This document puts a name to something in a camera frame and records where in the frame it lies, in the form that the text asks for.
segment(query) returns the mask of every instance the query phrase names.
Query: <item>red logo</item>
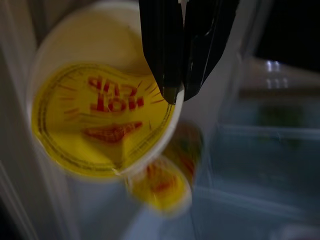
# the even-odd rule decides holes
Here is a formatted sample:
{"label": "red logo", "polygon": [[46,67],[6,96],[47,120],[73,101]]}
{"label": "red logo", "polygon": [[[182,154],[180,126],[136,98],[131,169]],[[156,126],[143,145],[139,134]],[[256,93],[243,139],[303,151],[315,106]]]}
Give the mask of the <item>red logo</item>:
{"label": "red logo", "polygon": [[120,142],[125,136],[133,133],[142,126],[141,121],[133,121],[125,124],[111,124],[108,126],[90,127],[84,129],[84,135],[104,141],[109,144]]}

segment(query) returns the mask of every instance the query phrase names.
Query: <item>refrigerator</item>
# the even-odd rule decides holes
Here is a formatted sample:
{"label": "refrigerator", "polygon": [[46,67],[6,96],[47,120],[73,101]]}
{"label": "refrigerator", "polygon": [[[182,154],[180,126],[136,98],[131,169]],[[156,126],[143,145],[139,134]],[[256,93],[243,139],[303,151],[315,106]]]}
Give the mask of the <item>refrigerator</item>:
{"label": "refrigerator", "polygon": [[36,52],[67,16],[100,2],[0,1],[0,208],[16,235],[3,239],[319,239],[319,4],[132,1],[161,94],[174,104],[183,83],[180,119],[204,136],[192,205],[168,218],[122,182],[74,177],[32,139]]}

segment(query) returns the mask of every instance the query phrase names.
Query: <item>white refrigerator wall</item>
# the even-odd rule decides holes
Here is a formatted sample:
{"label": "white refrigerator wall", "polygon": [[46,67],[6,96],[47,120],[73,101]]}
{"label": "white refrigerator wall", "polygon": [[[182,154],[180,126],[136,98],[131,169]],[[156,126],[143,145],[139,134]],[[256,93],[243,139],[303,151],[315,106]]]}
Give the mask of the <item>white refrigerator wall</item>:
{"label": "white refrigerator wall", "polygon": [[[72,1],[59,1],[59,4],[53,0],[36,2],[44,4],[46,16],[45,22],[39,23],[39,29],[51,28],[73,6]],[[255,0],[240,2],[221,60],[199,94],[183,105],[181,118],[201,127],[206,142],[213,133],[237,60],[237,51],[255,4]],[[28,69],[36,52],[35,39],[39,36],[33,31],[32,19],[26,6],[26,0],[0,2],[3,54],[0,74],[5,78],[0,98],[0,120],[5,121],[1,123],[1,131],[5,130],[5,133],[0,134],[3,153],[1,182],[4,183],[0,190],[6,207],[24,236],[48,240],[195,239],[189,213],[176,219],[160,217],[128,196],[122,183],[86,182],[67,175],[55,164],[48,162],[43,152],[33,149],[24,119],[25,89]],[[41,8],[30,10],[39,12]],[[40,221],[43,219],[50,224],[44,227]]]}

